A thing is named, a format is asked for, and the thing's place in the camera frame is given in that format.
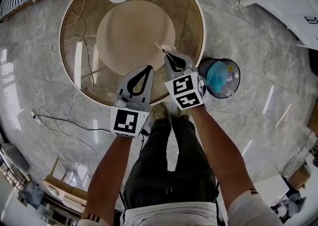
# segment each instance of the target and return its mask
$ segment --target wall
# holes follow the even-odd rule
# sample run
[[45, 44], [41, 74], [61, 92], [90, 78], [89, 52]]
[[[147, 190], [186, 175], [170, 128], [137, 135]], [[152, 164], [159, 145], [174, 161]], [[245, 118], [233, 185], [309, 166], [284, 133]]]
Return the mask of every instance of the wall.
[[41, 220], [40, 214], [31, 206], [25, 207], [18, 200], [18, 190], [14, 189], [7, 200], [1, 215], [1, 222], [5, 226], [47, 226]]
[[307, 197], [306, 204], [299, 214], [294, 215], [284, 225], [286, 226], [305, 226], [313, 221], [318, 215], [318, 168], [313, 165], [313, 155], [309, 154], [306, 158], [307, 170], [311, 177], [305, 189], [300, 189], [302, 197]]
[[13, 187], [4, 178], [2, 172], [0, 172], [0, 215], [12, 191]]

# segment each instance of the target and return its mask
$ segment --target glass table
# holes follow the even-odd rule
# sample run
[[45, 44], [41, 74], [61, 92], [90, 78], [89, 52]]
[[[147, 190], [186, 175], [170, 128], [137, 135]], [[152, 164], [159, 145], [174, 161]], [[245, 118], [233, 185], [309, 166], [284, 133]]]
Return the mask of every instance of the glass table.
[[[169, 15], [175, 29], [176, 50], [189, 55], [198, 66], [205, 43], [205, 24], [198, 2], [144, 1], [156, 4]], [[109, 0], [73, 0], [60, 31], [60, 53], [68, 76], [84, 95], [105, 106], [113, 104], [123, 76], [113, 72], [98, 56], [96, 34], [103, 17], [117, 5]], [[78, 42], [82, 42], [82, 52], [76, 58]], [[152, 105], [168, 96], [164, 85], [166, 81], [163, 65], [155, 71], [150, 101]]]

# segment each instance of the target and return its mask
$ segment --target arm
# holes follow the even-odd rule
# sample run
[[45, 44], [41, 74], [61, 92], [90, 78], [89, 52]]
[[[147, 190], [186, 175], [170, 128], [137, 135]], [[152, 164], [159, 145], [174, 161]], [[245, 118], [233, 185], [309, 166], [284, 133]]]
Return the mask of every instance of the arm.
[[206, 109], [198, 106], [189, 111], [228, 209], [240, 194], [254, 188], [254, 185], [239, 150]]
[[131, 138], [117, 136], [98, 165], [88, 188], [84, 214], [114, 223], [117, 197], [127, 167]]

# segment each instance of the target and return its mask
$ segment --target marble floor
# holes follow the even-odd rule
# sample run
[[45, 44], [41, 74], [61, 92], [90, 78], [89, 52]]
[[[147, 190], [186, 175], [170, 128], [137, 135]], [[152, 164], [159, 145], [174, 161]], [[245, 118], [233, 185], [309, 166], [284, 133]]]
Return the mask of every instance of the marble floor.
[[[59, 55], [51, 52], [70, 1], [42, 0], [0, 24], [1, 126], [8, 140], [23, 153], [31, 166], [30, 175], [39, 183], [50, 173], [56, 157], [92, 165], [95, 156], [91, 147], [100, 161], [114, 140], [112, 134], [85, 131], [69, 123], [59, 128], [77, 140], [64, 134], [56, 137], [31, 117], [31, 110], [41, 106], [55, 117], [66, 118], [73, 99], [79, 96]], [[199, 2], [207, 27], [205, 56], [233, 59], [241, 70], [235, 95], [215, 99], [207, 94], [207, 109], [244, 153], [253, 181], [282, 172], [299, 148], [311, 148], [316, 141], [306, 128], [318, 95], [318, 78], [311, 73], [308, 51], [297, 47], [295, 36], [257, 5], [243, 7], [238, 0]], [[265, 108], [270, 91], [272, 97]], [[109, 113], [108, 108], [80, 98], [74, 101], [69, 119], [90, 128], [108, 128]], [[52, 122], [47, 123], [56, 128]], [[140, 147], [141, 140], [135, 139], [125, 179]], [[169, 170], [174, 169], [177, 155], [171, 133], [167, 146]], [[286, 173], [301, 159], [291, 163]], [[75, 168], [64, 161], [64, 168]], [[86, 189], [96, 166], [78, 167], [67, 181]]]

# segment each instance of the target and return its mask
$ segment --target person's left arm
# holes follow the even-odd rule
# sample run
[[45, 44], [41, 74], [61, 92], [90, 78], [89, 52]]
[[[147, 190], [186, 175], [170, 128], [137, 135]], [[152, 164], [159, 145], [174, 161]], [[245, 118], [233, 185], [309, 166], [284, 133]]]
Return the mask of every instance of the person's left arm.
[[98, 165], [87, 192], [83, 215], [100, 217], [114, 223], [115, 204], [127, 167], [131, 138], [117, 136]]

